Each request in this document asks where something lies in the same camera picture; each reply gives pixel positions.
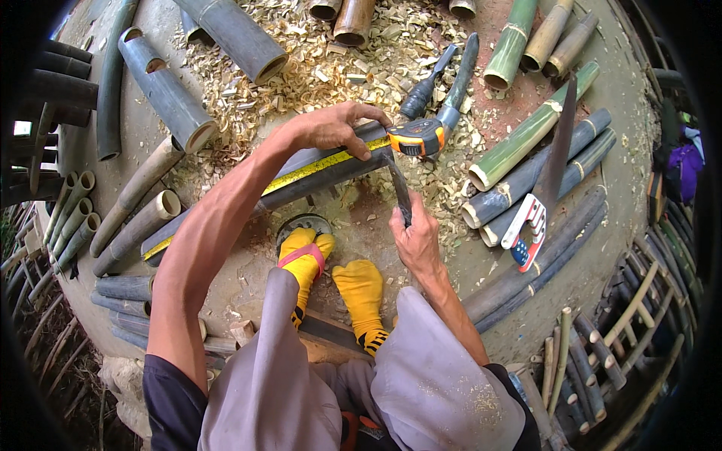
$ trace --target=foot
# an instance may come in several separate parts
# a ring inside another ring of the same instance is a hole
[[[376,356],[388,337],[378,313],[383,290],[381,273],[368,260],[354,260],[346,268],[334,267],[331,276],[349,309],[356,341],[367,353]]]
[[[298,227],[296,230],[288,235],[288,238],[281,244],[281,253],[279,255],[279,261],[283,260],[290,253],[302,248],[303,246],[315,243],[318,246],[318,250],[321,251],[323,259],[326,260],[331,251],[334,249],[336,240],[333,235],[324,233],[316,237],[316,231],[314,229],[304,229]],[[306,312],[306,304],[308,303],[308,293],[313,285],[313,281],[316,279],[320,272],[318,267],[318,261],[310,253],[301,255],[300,257],[291,260],[282,266],[283,269],[290,271],[291,274],[298,281],[298,301],[296,302],[296,308],[291,314],[291,321],[293,325],[298,329],[303,321],[303,316]]]

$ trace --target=person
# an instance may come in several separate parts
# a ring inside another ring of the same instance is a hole
[[[381,110],[356,102],[296,116],[183,221],[153,286],[143,391],[154,450],[541,449],[534,419],[504,367],[490,364],[449,282],[438,222],[413,191],[411,226],[404,226],[398,207],[388,225],[426,296],[412,287],[399,292],[393,331],[381,325],[383,281],[373,263],[355,260],[331,272],[357,341],[375,364],[308,362],[297,328],[334,237],[299,228],[269,272],[258,333],[207,390],[197,317],[230,243],[297,150],[346,146],[367,160],[370,153],[352,129],[361,118],[391,125]]]

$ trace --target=concrete floor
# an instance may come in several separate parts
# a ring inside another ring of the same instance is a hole
[[[104,0],[81,0],[73,17],[61,33],[61,40],[72,45],[80,45],[88,35],[95,39],[90,51],[95,54],[92,61],[90,80],[96,82],[100,75],[105,50],[114,43],[103,42],[115,19],[120,0],[112,0],[102,10],[91,25],[89,16],[99,9],[98,2]],[[548,12],[553,0],[539,2],[540,9]],[[510,7],[507,0],[486,0],[479,3],[477,18],[466,23],[467,30],[476,30],[481,39],[481,50],[477,64],[484,67],[491,55],[490,41],[495,41],[504,23]],[[644,99],[644,78],[638,63],[632,56],[627,38],[621,31],[616,18],[605,0],[577,1],[574,8],[575,18],[570,25],[586,11],[593,10],[600,18],[598,31],[585,47],[578,60],[581,63],[596,60],[601,67],[599,78],[583,98],[583,108],[593,111],[606,107],[612,114],[611,127],[617,132],[617,144],[602,162],[600,168],[589,175],[572,193],[557,206],[557,213],[565,207],[573,211],[584,192],[596,185],[604,184],[608,190],[609,216],[605,227],[599,227],[586,246],[570,261],[554,279],[548,283],[533,299],[482,338],[492,360],[502,364],[527,362],[529,356],[538,353],[543,338],[548,336],[555,323],[557,313],[565,305],[575,309],[591,309],[599,300],[599,294],[612,272],[612,266],[619,252],[625,249],[637,232],[645,224],[646,200],[645,184],[649,173],[651,140],[655,136],[653,119],[647,101]],[[188,69],[182,68],[184,51],[176,51],[170,43],[179,23],[179,14],[172,0],[141,1],[134,25],[140,27],[150,42],[169,61],[169,66],[181,76],[181,81],[190,92],[200,98],[201,88]],[[540,23],[539,15],[535,27]],[[539,92],[536,87],[542,85]],[[541,74],[522,75],[518,72],[514,86],[504,100],[488,100],[483,89],[475,84],[474,107],[472,111],[497,108],[499,120],[495,121],[490,134],[504,136],[506,125],[516,126],[518,120],[548,98],[554,91],[549,81]],[[101,217],[110,210],[124,183],[133,171],[143,162],[149,152],[164,139],[159,129],[159,119],[150,104],[132,79],[127,69],[123,79],[123,98],[121,102],[123,123],[123,154],[109,162],[97,162],[95,153],[95,120],[88,128],[63,127],[61,132],[61,160],[59,167],[63,174],[71,171],[92,170],[97,176],[97,186],[91,195],[95,210]],[[444,156],[453,159],[463,155],[461,151],[449,152]],[[162,184],[147,196],[151,198],[163,189]],[[183,187],[173,186],[185,207],[194,200]],[[351,199],[343,196],[334,198],[330,193],[314,196],[315,213],[328,219],[340,219],[353,224],[336,231],[336,249],[331,254],[327,267],[346,264],[355,258],[369,258],[379,267],[384,279],[406,276],[393,246],[393,238],[386,222],[391,213],[392,203],[378,195],[378,191],[369,183],[359,185],[351,193]],[[349,207],[349,202],[356,200]],[[294,214],[311,211],[304,200],[278,210],[281,217],[264,216],[248,224],[240,239],[233,245],[231,256],[224,265],[208,293],[206,307],[201,311],[209,327],[209,333],[217,336],[230,336],[227,332],[229,322],[237,320],[236,312],[243,319],[251,319],[258,327],[265,276],[269,268],[275,265],[274,234],[279,225]],[[367,222],[369,214],[378,218]],[[559,222],[555,216],[553,222]],[[47,216],[41,219],[47,224]],[[469,233],[470,240],[464,241],[455,256],[449,258],[448,267],[458,294],[465,297],[473,292],[476,283],[483,277],[488,284],[505,268],[512,265],[508,253],[500,248],[490,250],[484,245],[475,231]],[[68,273],[61,276],[61,286],[71,302],[78,318],[95,345],[109,356],[142,357],[136,347],[112,337],[107,310],[90,303],[89,293],[93,290],[95,277],[91,271],[92,259],[84,253],[79,259],[80,276],[67,280]],[[130,255],[125,262],[114,270],[127,274],[153,273],[155,270],[138,261],[137,253]],[[241,284],[239,278],[245,277],[248,286]],[[391,326],[395,315],[393,299],[401,285],[396,282],[384,287],[383,320]],[[348,319],[343,302],[330,277],[321,277],[311,294],[310,306],[325,315],[338,319]],[[312,360],[335,360],[328,349],[312,347]]]

